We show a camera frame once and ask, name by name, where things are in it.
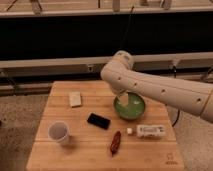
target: wooden tabletop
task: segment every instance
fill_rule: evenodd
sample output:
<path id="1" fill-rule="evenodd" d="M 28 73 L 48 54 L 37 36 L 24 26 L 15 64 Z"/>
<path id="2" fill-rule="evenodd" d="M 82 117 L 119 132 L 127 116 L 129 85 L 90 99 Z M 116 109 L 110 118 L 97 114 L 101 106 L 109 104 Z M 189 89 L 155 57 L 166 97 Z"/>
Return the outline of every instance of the wooden tabletop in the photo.
<path id="1" fill-rule="evenodd" d="M 68 93 L 80 91 L 81 107 L 69 106 Z M 113 109 L 113 95 L 103 81 L 55 82 L 49 95 L 40 126 L 28 160 L 27 171 L 141 171 L 184 170 L 175 134 L 165 106 L 148 98 L 143 116 L 132 122 L 122 120 Z M 104 130 L 87 123 L 91 112 L 109 118 Z M 62 147 L 47 136 L 55 121 L 70 126 L 71 142 Z M 166 136 L 161 140 L 128 136 L 126 128 L 137 124 L 163 124 Z M 118 153 L 110 154 L 114 133 L 120 130 Z"/>

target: bowl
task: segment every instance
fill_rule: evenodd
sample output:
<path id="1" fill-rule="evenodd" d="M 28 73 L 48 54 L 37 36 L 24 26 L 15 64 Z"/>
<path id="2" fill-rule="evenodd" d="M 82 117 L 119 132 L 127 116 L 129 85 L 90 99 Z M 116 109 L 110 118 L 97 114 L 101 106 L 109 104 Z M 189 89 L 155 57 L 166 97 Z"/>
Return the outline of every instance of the bowl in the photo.
<path id="1" fill-rule="evenodd" d="M 145 102 L 143 98 L 136 93 L 128 92 L 128 101 L 128 105 L 123 106 L 116 97 L 113 104 L 116 113 L 125 120 L 140 118 L 145 111 Z"/>

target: paper cup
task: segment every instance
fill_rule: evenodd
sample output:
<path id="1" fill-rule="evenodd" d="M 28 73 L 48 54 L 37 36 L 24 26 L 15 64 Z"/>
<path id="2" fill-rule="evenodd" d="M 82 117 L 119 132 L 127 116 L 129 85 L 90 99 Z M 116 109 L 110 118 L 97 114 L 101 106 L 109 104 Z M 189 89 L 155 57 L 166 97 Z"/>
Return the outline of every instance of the paper cup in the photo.
<path id="1" fill-rule="evenodd" d="M 67 145 L 70 138 L 69 132 L 69 127 L 65 122 L 57 121 L 49 127 L 48 136 L 60 145 Z"/>

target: black phone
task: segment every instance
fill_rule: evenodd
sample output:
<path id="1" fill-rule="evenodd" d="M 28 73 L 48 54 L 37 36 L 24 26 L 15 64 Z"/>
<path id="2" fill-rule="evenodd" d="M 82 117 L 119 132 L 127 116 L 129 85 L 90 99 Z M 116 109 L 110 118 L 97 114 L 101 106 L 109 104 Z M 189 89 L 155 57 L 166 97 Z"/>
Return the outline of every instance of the black phone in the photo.
<path id="1" fill-rule="evenodd" d="M 108 129 L 110 124 L 109 119 L 99 116 L 95 113 L 90 114 L 89 118 L 87 119 L 87 122 L 90 124 L 96 125 L 98 127 L 101 127 L 103 129 Z"/>

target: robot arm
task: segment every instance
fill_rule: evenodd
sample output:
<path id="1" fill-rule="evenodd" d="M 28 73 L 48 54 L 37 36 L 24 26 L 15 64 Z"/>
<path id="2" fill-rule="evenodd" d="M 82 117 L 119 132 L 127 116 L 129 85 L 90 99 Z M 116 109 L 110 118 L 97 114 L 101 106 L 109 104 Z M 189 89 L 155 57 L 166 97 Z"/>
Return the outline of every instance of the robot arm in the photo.
<path id="1" fill-rule="evenodd" d="M 119 51 L 101 71 L 116 95 L 129 90 L 213 123 L 213 85 L 132 71 L 133 57 Z"/>

